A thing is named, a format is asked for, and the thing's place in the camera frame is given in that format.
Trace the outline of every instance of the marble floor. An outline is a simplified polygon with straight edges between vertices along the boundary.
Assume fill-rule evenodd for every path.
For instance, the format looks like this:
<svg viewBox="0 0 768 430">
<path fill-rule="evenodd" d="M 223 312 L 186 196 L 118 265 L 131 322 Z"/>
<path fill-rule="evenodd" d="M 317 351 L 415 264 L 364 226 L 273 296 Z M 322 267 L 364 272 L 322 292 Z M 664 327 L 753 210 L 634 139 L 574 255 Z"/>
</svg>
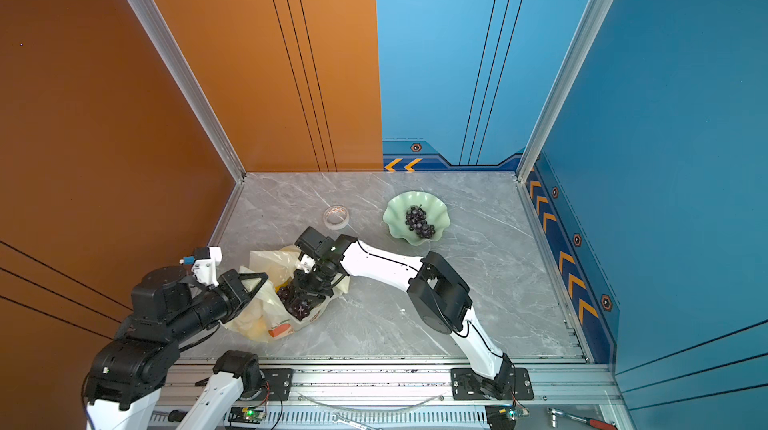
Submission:
<svg viewBox="0 0 768 430">
<path fill-rule="evenodd" d="M 390 198 L 408 190 L 437 195 L 451 225 L 440 241 L 410 246 L 382 221 Z M 251 250 L 293 244 L 308 226 L 336 238 L 322 212 L 350 210 L 342 233 L 389 252 L 446 257 L 469 284 L 478 318 L 510 356 L 579 357 L 510 173 L 250 173 L 221 247 L 221 269 L 247 265 Z M 217 358 L 227 349 L 263 358 L 462 356 L 450 336 L 421 323 L 406 293 L 353 278 L 350 292 L 321 317 L 271 343 L 220 329 L 183 358 Z"/>
</svg>

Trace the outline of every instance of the black mounting plate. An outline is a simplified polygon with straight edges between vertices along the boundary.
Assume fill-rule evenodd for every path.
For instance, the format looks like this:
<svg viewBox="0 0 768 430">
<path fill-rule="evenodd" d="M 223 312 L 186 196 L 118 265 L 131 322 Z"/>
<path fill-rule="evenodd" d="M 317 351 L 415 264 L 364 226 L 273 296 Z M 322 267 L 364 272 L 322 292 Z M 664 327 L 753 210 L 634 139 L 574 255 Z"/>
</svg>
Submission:
<svg viewBox="0 0 768 430">
<path fill-rule="evenodd" d="M 290 388 L 293 385 L 293 368 L 261 368 L 261 371 L 264 373 L 264 378 L 270 383 L 270 402 L 278 402 L 279 400 L 287 402 Z M 264 397 L 266 397 L 266 383 L 264 388 L 261 388 L 247 401 L 258 403 L 264 400 Z"/>
<path fill-rule="evenodd" d="M 493 400 L 482 392 L 478 391 L 478 386 L 471 385 L 477 382 L 478 375 L 471 368 L 451 368 L 451 383 L 453 388 L 454 400 Z M 514 367 L 509 370 L 509 392 L 501 400 L 512 400 L 512 391 L 516 400 L 533 400 L 533 386 L 531 385 L 531 376 L 528 370 L 523 367 Z"/>
</svg>

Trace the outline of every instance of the yellow chevron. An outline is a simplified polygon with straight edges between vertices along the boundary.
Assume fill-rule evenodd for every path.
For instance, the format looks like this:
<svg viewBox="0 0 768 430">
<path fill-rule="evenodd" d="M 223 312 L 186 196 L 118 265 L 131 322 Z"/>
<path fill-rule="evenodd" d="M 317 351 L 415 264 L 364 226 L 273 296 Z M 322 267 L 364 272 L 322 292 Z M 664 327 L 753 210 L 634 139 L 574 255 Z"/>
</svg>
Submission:
<svg viewBox="0 0 768 430">
<path fill-rule="evenodd" d="M 392 173 L 396 172 L 397 170 L 396 170 L 396 169 L 394 169 L 392 166 L 395 166 L 395 165 L 397 165 L 398 163 L 400 163 L 400 160 L 402 160 L 402 158 L 395 158 L 395 159 L 393 159 L 393 160 L 392 160 L 392 161 L 389 163 L 389 165 L 387 165 L 387 166 L 385 166 L 385 167 L 384 167 L 384 169 L 388 169 L 388 170 L 389 170 L 390 172 L 392 172 Z"/>
<path fill-rule="evenodd" d="M 535 181 L 531 182 L 531 201 L 533 201 L 533 187 L 534 186 L 541 186 L 541 185 L 542 185 L 541 182 L 535 182 Z"/>
<path fill-rule="evenodd" d="M 594 318 L 599 319 L 598 312 L 592 308 L 592 305 L 587 303 L 586 301 L 579 299 L 578 301 L 578 320 L 581 325 L 584 324 L 584 310 L 589 311 L 592 315 L 594 315 Z"/>
<path fill-rule="evenodd" d="M 543 196 L 537 196 L 536 197 L 536 215 L 540 215 L 542 212 L 542 202 L 549 203 L 549 200 L 546 199 L 546 197 Z"/>
<path fill-rule="evenodd" d="M 560 252 L 560 274 L 563 274 L 563 260 L 567 260 L 568 262 L 573 263 L 576 265 L 576 262 L 574 262 L 574 257 L 570 256 L 568 253 Z"/>
<path fill-rule="evenodd" d="M 584 282 L 581 281 L 581 279 L 579 279 L 573 273 L 571 273 L 570 275 L 568 275 L 568 294 L 571 296 L 571 298 L 574 297 L 574 283 L 576 283 L 576 285 L 581 286 L 581 288 L 585 290 L 587 289 L 587 287 L 584 286 Z"/>
<path fill-rule="evenodd" d="M 552 220 L 553 222 L 558 221 L 558 219 L 556 219 L 551 213 L 544 212 L 544 233 L 547 232 L 547 220 Z"/>
<path fill-rule="evenodd" d="M 421 159 L 421 158 L 417 158 L 417 159 L 413 160 L 413 161 L 412 161 L 412 162 L 410 162 L 408 165 L 406 165 L 406 169 L 407 169 L 409 172 L 415 172 L 416 170 L 415 170 L 415 169 L 413 169 L 413 166 L 414 166 L 414 165 L 416 165 L 416 164 L 417 164 L 418 162 L 420 162 L 420 161 L 422 161 L 422 159 Z"/>
</svg>

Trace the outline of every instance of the white plastic bag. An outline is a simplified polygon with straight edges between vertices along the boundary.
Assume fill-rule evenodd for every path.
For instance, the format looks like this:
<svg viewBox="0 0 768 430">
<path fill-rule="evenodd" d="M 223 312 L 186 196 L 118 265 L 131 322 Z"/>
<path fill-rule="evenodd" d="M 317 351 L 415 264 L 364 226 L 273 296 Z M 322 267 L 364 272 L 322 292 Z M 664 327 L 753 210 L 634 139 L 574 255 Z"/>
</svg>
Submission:
<svg viewBox="0 0 768 430">
<path fill-rule="evenodd" d="M 282 339 L 291 333 L 304 328 L 317 320 L 331 300 L 350 290 L 350 277 L 345 277 L 333 289 L 333 297 L 326 299 L 310 315 L 299 321 L 283 306 L 276 291 L 290 284 L 293 270 L 299 262 L 301 252 L 295 246 L 289 246 L 278 252 L 251 252 L 249 268 L 240 267 L 240 273 L 265 272 L 270 279 L 264 283 L 251 303 L 232 321 L 224 327 L 234 330 L 255 342 L 270 342 Z M 259 280 L 245 281 L 246 289 L 252 290 Z"/>
</svg>

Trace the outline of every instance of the green bowl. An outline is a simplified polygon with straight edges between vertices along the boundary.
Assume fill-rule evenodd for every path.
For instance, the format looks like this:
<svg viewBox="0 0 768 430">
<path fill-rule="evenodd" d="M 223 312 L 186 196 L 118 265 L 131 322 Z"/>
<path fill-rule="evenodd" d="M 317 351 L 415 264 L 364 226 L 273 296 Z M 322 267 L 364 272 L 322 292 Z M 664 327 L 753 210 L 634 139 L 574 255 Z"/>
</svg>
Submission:
<svg viewBox="0 0 768 430">
<path fill-rule="evenodd" d="M 389 225 L 389 234 L 405 239 L 411 245 L 421 245 L 428 240 L 419 238 L 415 232 L 408 229 L 406 212 L 414 205 L 420 205 L 427 213 L 427 222 L 435 226 L 435 235 L 429 240 L 438 241 L 442 237 L 442 231 L 451 224 L 448 207 L 440 198 L 424 192 L 405 192 L 389 200 L 384 212 L 384 223 Z"/>
</svg>

